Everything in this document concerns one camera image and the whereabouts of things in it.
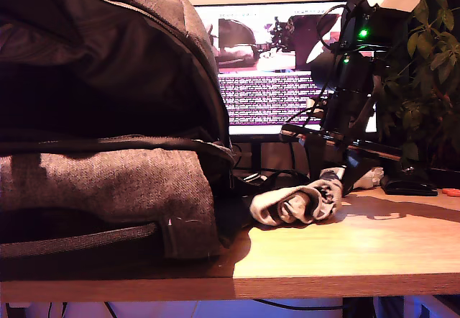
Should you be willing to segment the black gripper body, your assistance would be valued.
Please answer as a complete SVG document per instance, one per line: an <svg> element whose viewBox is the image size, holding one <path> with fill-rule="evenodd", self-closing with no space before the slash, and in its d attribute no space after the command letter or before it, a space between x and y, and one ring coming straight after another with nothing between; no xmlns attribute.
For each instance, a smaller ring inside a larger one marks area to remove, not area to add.
<svg viewBox="0 0 460 318"><path fill-rule="evenodd" d="M280 137L297 139L311 152L322 153L329 145L340 153L353 150L370 158L399 160L401 150L366 139L367 123L374 114L376 98L375 94L338 90L318 106L307 109L311 115L321 118L319 130L287 122L281 127Z"/></svg>

